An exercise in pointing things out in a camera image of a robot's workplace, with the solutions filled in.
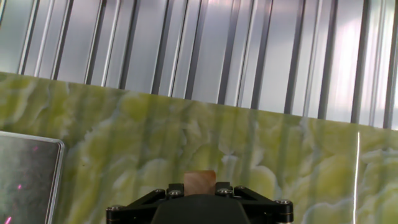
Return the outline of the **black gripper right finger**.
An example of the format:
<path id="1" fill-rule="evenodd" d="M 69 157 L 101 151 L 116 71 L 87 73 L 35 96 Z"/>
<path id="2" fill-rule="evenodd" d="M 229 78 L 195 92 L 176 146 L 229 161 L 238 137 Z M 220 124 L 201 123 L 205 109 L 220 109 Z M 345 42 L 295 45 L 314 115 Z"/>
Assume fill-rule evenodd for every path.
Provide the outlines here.
<path id="1" fill-rule="evenodd" d="M 288 199 L 271 200 L 245 186 L 233 187 L 229 182 L 217 182 L 215 195 L 227 199 L 228 215 L 245 218 L 244 223 L 292 224 L 294 205 Z"/>

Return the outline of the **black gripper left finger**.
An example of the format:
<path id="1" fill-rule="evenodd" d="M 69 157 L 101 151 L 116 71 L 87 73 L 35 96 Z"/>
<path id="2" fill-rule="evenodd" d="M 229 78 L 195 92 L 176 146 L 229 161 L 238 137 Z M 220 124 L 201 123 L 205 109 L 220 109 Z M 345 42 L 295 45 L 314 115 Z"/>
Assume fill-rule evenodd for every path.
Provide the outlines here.
<path id="1" fill-rule="evenodd" d="M 106 209 L 106 224 L 150 224 L 160 204 L 183 197 L 183 184 L 169 184 L 155 189 L 129 205 L 112 205 Z"/>

